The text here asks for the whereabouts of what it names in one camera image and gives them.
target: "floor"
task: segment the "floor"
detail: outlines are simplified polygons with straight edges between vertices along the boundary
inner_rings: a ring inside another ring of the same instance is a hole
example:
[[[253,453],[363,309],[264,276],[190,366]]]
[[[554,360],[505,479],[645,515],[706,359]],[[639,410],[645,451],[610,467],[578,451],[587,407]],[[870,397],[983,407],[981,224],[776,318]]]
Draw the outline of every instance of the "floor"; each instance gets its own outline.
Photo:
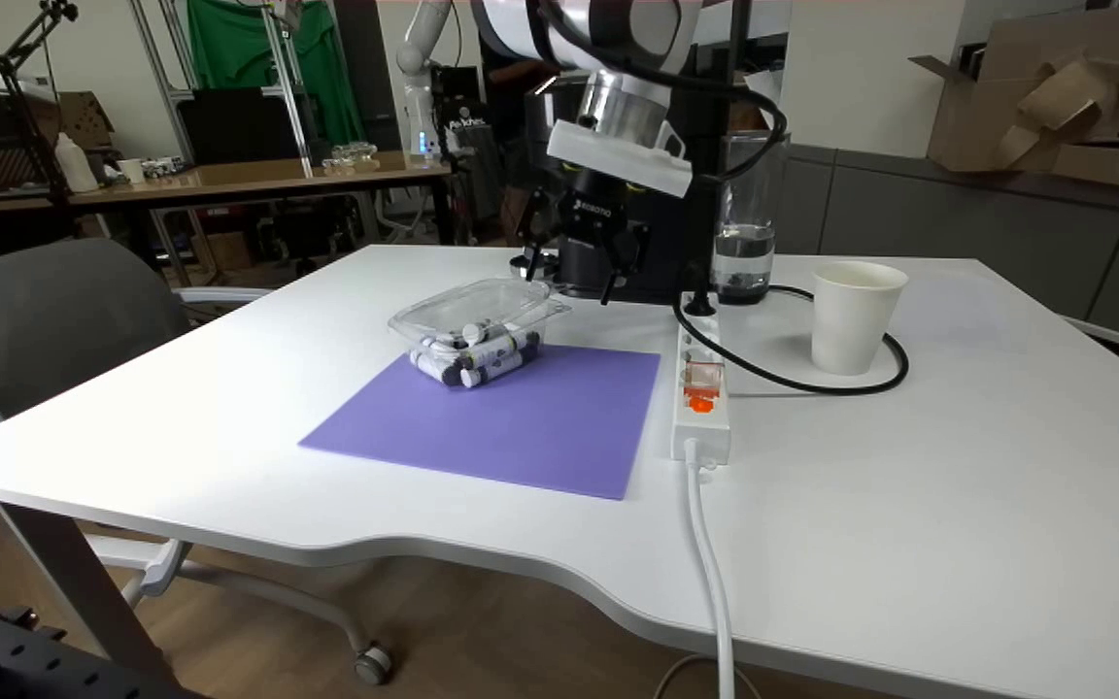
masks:
[[[356,627],[402,656],[402,676],[367,686],[333,627],[176,584],[172,593],[146,599],[140,619],[190,693],[219,699],[650,699],[666,669],[679,660],[617,629],[582,599],[531,579],[430,559],[378,559],[347,576],[260,563],[253,571],[347,601]],[[31,607],[44,627],[70,629],[70,643],[93,649],[0,523],[0,611],[9,607]],[[711,676],[711,669],[679,676],[667,699],[711,699]],[[745,676],[769,699],[870,699],[762,669]]]

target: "white cable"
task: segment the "white cable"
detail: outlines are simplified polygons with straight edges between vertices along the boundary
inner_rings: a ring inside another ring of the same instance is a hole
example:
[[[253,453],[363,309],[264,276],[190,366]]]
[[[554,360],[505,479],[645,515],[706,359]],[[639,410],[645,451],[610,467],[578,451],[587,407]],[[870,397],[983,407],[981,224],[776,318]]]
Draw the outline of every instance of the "white cable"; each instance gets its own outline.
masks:
[[[705,492],[698,492],[698,444],[684,438],[679,444],[679,470],[684,470],[684,500],[687,500],[687,541],[698,555],[705,571],[705,589],[714,623],[714,669],[718,669],[718,699],[738,696],[738,671],[734,671],[734,649],[732,649],[732,619],[727,619],[727,599],[723,599],[723,579],[718,579],[718,559],[706,537],[706,515],[705,515]]]

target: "gray wall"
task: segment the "gray wall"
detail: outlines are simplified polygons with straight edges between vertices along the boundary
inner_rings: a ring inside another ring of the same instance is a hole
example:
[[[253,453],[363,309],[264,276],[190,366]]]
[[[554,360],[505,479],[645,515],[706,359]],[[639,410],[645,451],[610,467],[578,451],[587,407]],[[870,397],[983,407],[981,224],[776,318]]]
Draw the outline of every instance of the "gray wall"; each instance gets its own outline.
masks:
[[[955,179],[916,159],[794,149],[782,252],[975,256],[1039,303],[1119,330],[1119,189]]]

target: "clear plastic bottle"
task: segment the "clear plastic bottle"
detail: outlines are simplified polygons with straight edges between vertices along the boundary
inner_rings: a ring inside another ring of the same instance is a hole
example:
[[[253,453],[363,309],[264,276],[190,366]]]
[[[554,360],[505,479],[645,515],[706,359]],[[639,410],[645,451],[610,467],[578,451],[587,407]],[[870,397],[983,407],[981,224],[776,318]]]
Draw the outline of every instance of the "clear plastic bottle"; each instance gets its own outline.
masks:
[[[762,131],[727,135],[727,168],[745,164],[767,145]],[[718,303],[762,303],[769,286],[769,267],[776,252],[776,230],[769,221],[769,185],[776,155],[762,155],[751,171],[734,174],[723,185],[711,280]]]

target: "power strip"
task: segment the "power strip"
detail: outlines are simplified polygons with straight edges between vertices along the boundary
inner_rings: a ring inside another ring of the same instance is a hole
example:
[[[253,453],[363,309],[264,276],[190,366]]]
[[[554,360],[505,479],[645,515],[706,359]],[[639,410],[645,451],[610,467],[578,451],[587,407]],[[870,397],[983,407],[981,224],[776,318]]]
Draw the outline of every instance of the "power strip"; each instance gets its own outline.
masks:
[[[718,343],[718,318],[690,318],[698,334]],[[694,444],[705,470],[732,467],[732,397],[727,360],[698,344],[684,328],[675,334],[675,404],[671,457],[684,462],[684,444]]]

